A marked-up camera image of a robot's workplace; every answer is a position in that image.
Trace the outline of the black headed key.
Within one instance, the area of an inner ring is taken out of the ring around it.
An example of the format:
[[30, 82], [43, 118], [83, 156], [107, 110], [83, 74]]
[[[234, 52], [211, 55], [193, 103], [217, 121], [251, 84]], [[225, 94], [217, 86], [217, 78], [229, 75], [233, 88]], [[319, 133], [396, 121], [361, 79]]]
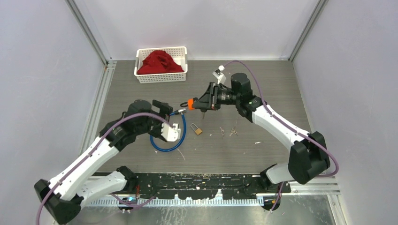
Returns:
[[205, 109], [201, 109], [201, 113], [202, 113], [202, 119], [204, 119], [204, 118], [205, 118], [206, 110], [205, 110]]

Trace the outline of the orange black padlock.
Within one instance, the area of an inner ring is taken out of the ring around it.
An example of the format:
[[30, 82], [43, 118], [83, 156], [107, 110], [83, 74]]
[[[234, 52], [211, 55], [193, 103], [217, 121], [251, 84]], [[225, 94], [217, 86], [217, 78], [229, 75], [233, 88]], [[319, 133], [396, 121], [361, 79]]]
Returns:
[[188, 99], [186, 102], [183, 102], [180, 104], [181, 107], [187, 108], [188, 110], [195, 110], [195, 107], [193, 106], [194, 103], [198, 100], [197, 97]]

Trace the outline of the brass padlock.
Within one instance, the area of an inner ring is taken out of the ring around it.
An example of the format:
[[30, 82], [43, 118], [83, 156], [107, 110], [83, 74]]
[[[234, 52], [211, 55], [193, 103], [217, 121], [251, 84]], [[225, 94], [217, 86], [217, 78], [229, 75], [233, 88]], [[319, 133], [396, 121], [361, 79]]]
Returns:
[[200, 135], [203, 133], [202, 129], [199, 128], [196, 124], [191, 123], [190, 127], [193, 129], [193, 131], [195, 132], [196, 135]]

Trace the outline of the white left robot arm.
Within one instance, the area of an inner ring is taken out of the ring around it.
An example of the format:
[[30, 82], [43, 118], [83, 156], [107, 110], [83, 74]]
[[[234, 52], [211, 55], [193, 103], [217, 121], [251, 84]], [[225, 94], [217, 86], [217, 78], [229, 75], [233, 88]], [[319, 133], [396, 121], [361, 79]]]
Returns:
[[136, 100], [130, 104], [120, 118], [106, 124], [88, 149], [65, 170], [50, 180], [35, 183], [40, 200], [35, 223], [40, 223], [41, 212], [47, 209], [58, 224], [65, 225], [93, 201], [115, 192], [130, 194], [137, 190], [138, 177], [126, 166], [98, 180], [87, 180], [139, 135], [150, 134], [165, 142], [179, 139], [178, 125], [169, 122], [172, 112], [168, 103], [157, 100]]

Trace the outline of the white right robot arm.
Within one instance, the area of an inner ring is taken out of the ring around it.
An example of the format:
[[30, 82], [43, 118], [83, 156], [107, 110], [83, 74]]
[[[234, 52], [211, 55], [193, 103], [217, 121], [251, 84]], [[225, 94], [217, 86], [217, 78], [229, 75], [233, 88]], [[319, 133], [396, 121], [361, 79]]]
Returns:
[[265, 192], [273, 192], [285, 181], [306, 184], [330, 167], [321, 133], [309, 133], [277, 114], [253, 94], [246, 74], [235, 73], [230, 81], [230, 87], [210, 82], [205, 93], [188, 100], [187, 105], [203, 113], [219, 110], [222, 105], [234, 105], [242, 117], [268, 131], [286, 147], [289, 151], [287, 163], [274, 164], [260, 173], [260, 185]]

